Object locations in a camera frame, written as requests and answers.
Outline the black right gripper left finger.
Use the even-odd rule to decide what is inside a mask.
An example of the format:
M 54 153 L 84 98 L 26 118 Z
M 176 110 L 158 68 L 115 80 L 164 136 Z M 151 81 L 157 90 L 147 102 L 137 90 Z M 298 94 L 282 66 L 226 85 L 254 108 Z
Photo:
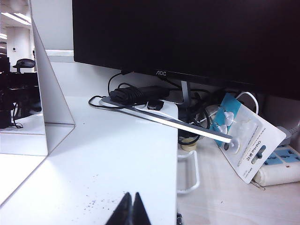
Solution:
M 105 225 L 132 225 L 132 196 L 125 193 Z

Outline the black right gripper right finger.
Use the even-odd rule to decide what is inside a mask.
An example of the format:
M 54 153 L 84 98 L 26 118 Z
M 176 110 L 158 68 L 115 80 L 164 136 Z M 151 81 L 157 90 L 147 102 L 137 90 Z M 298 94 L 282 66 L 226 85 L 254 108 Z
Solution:
M 144 207 L 141 196 L 138 192 L 135 194 L 133 204 L 133 224 L 134 225 L 151 225 L 150 219 Z

